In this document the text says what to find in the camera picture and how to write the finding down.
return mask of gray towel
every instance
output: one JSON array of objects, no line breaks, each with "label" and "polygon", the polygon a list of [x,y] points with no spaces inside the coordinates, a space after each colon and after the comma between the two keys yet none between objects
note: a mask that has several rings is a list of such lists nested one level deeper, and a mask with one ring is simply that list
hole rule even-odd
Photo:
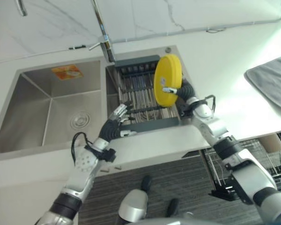
[{"label": "gray towel", "polygon": [[247,70],[244,77],[265,97],[281,107],[281,57]]}]

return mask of faucet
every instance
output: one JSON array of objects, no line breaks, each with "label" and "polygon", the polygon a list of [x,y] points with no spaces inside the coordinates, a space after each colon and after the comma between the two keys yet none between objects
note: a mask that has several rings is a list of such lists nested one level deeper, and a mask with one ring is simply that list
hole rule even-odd
[{"label": "faucet", "polygon": [[97,47],[100,44],[105,59],[108,62],[115,62],[116,58],[114,56],[114,52],[113,52],[113,49],[112,49],[111,41],[110,41],[110,39],[108,37],[108,34],[106,32],[106,28],[104,26],[104,23],[103,23],[103,20],[102,20],[102,16],[101,16],[99,8],[97,6],[96,0],[91,0],[91,3],[92,3],[93,9],[95,11],[95,14],[96,14],[99,26],[100,26],[100,29],[101,29],[101,32],[102,32],[102,36],[99,38],[99,43],[91,46],[89,48],[89,50],[94,49],[95,47]]},{"label": "faucet", "polygon": [[[16,2],[16,5],[17,5],[17,8],[19,10],[20,15],[21,16],[27,16],[27,11],[26,11],[26,8],[25,8],[22,0],[15,0],[15,2]],[[89,50],[92,50],[92,49],[94,49],[94,48],[96,48],[97,46],[100,45],[101,48],[102,48],[102,51],[103,51],[105,59],[108,62],[115,62],[116,58],[114,56],[114,52],[113,52],[113,49],[112,49],[112,44],[111,44],[111,41],[110,41],[110,39],[108,37],[108,34],[106,32],[106,28],[104,26],[104,23],[103,23],[103,20],[102,20],[102,16],[101,16],[101,13],[100,13],[99,8],[97,6],[96,0],[91,0],[91,3],[92,3],[93,9],[95,11],[95,14],[96,14],[99,26],[100,26],[100,29],[101,29],[101,32],[102,32],[102,36],[99,37],[98,43],[96,43],[93,46],[91,46],[89,48]]]}]

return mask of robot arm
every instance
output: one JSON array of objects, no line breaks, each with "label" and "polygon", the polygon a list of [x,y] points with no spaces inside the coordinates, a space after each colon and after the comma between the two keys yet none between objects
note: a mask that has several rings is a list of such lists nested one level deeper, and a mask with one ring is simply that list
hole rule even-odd
[{"label": "robot arm", "polygon": [[254,204],[264,222],[281,220],[281,192],[268,171],[214,116],[205,100],[196,98],[192,86],[183,80],[181,89],[164,88],[164,92],[180,96],[186,104],[193,125],[214,148],[226,169],[231,171],[230,182],[245,204]]},{"label": "robot arm", "polygon": [[130,102],[121,104],[105,122],[95,142],[91,145],[86,143],[84,149],[79,151],[74,161],[75,168],[67,183],[49,211],[37,221],[36,225],[73,224],[75,215],[93,186],[102,161],[113,162],[115,159],[115,150],[106,149],[109,142],[136,133],[130,130],[119,130],[122,122],[132,119],[126,115],[129,109],[131,109]]}]

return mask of orange sticker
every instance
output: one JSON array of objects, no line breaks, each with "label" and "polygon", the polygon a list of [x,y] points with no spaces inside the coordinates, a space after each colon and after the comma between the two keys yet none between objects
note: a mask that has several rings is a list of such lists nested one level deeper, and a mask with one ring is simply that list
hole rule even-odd
[{"label": "orange sticker", "polygon": [[52,68],[51,71],[62,81],[83,77],[76,65]]}]

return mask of dish drying rack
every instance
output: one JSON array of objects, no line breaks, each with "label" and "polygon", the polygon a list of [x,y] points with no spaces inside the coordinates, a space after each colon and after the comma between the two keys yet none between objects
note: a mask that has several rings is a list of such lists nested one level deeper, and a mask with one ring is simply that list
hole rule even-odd
[{"label": "dish drying rack", "polygon": [[153,90],[154,73],[160,57],[158,55],[117,61],[109,75],[117,89],[119,103],[131,101],[133,108],[122,130],[137,132],[168,128],[179,124],[176,106],[163,108],[156,102]]},{"label": "dish drying rack", "polygon": [[[278,190],[281,191],[281,151],[267,153],[258,139],[240,143],[268,170],[276,182]],[[210,195],[228,201],[238,199],[239,197],[228,181],[230,173],[225,169],[215,150],[212,148],[200,150],[200,155],[213,186]]]}]

